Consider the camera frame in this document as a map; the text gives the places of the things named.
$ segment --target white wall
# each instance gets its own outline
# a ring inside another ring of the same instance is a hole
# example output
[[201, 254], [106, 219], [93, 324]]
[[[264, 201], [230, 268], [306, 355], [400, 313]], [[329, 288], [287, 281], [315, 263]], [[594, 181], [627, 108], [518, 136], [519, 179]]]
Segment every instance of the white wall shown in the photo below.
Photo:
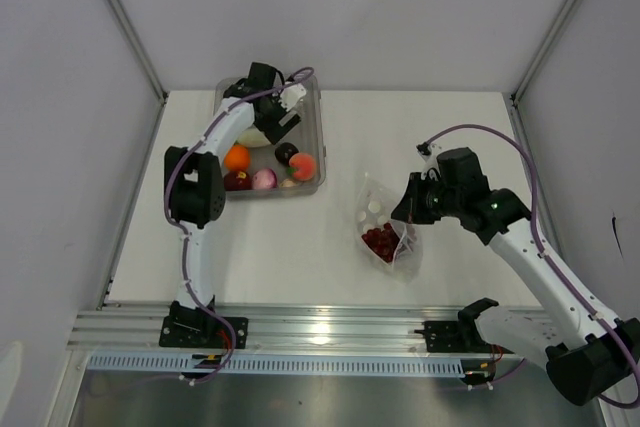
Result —
[[567, 260], [622, 317], [640, 317], [639, 59], [640, 2], [584, 0], [522, 107]]
[[512, 91], [562, 0], [123, 0], [167, 89], [261, 59], [324, 88]]
[[3, 425], [42, 425], [94, 306], [155, 99], [102, 0], [0, 0], [0, 346], [25, 343]]

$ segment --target bag of grapes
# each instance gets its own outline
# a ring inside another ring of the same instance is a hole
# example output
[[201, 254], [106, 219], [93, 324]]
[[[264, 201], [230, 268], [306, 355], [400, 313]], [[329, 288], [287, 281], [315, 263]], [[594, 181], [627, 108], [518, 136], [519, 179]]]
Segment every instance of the bag of grapes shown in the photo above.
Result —
[[409, 281], [422, 263], [422, 241], [414, 225], [390, 218], [400, 198], [367, 174], [356, 201], [356, 242], [371, 265]]

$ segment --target onion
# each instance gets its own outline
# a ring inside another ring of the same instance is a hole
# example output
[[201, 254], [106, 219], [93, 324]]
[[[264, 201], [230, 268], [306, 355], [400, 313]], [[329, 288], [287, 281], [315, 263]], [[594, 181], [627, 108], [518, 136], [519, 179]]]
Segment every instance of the onion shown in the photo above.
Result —
[[260, 169], [253, 175], [251, 188], [254, 190], [274, 189], [278, 185], [276, 173], [271, 169]]

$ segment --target tabletop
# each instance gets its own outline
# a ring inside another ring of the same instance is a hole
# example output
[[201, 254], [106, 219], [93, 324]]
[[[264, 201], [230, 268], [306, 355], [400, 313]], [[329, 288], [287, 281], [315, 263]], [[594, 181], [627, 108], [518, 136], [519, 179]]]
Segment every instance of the tabletop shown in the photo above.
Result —
[[[213, 91], [170, 93], [156, 135], [108, 302], [174, 299], [179, 232], [162, 210], [163, 156], [192, 145], [209, 124]], [[460, 123], [513, 136], [500, 93], [322, 92], [326, 180], [310, 196], [228, 201], [212, 229], [218, 303], [350, 306], [461, 306], [491, 297], [506, 306], [539, 306], [513, 270], [455, 219], [418, 227], [423, 257], [409, 282], [375, 269], [356, 244], [356, 199], [365, 174], [399, 196], [424, 165], [416, 145]], [[528, 204], [522, 162], [504, 141], [457, 131], [443, 149], [468, 146], [492, 188]]]

